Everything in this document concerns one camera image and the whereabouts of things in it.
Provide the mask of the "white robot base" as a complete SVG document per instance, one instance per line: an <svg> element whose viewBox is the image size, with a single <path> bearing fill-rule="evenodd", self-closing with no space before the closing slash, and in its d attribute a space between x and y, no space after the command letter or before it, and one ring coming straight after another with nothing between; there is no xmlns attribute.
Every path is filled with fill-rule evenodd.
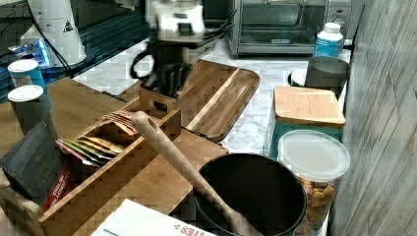
<svg viewBox="0 0 417 236"><path fill-rule="evenodd" d="M27 0L32 26L21 37L21 41L40 38L47 58L48 67L62 67L55 49L70 67L87 58L85 48L76 27L71 0Z"/></svg>

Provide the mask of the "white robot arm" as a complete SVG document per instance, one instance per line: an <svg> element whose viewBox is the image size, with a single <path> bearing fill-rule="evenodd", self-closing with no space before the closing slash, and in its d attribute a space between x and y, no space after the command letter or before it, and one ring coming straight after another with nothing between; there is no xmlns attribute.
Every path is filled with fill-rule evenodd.
<svg viewBox="0 0 417 236"><path fill-rule="evenodd" d="M206 29L201 0L147 0L149 54L154 64L146 88L175 97L193 65L226 33L230 20Z"/></svg>

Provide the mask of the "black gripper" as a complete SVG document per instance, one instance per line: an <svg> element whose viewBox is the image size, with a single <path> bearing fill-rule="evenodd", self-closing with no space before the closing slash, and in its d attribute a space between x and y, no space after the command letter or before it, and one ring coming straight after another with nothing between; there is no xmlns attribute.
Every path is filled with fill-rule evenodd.
<svg viewBox="0 0 417 236"><path fill-rule="evenodd" d="M151 46L153 67L144 87L160 94L176 97L185 85L193 65L183 61L182 46Z"/></svg>

